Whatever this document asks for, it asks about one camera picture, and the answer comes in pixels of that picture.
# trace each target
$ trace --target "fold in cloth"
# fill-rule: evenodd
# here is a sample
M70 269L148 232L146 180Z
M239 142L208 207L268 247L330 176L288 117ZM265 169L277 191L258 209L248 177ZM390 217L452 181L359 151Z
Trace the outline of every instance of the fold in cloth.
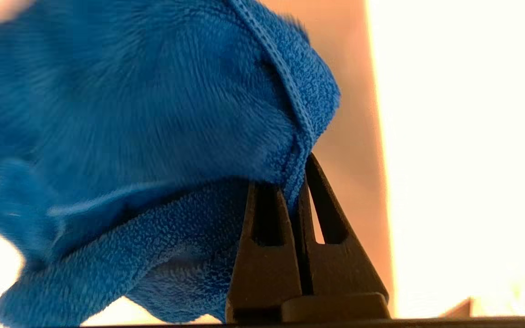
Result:
M13 328L123 295L224 320L247 185L295 210L339 91L304 30L254 0L38 0L0 25L0 234L26 264Z

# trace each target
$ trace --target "microfiber cloth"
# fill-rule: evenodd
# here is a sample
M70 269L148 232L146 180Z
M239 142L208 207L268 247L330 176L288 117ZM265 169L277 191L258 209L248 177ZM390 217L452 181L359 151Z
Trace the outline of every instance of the microfiber cloth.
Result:
M254 0L36 0L0 25L0 235L12 328L126 296L224 320L248 183L289 210L338 107L293 19Z

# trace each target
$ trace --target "blue microfiber cloth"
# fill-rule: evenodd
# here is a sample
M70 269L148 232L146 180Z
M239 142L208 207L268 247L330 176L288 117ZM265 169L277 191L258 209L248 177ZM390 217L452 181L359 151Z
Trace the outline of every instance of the blue microfiber cloth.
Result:
M0 234L26 263L13 328L123 295L224 320L250 181L288 207L339 91L255 0L37 0L0 25Z

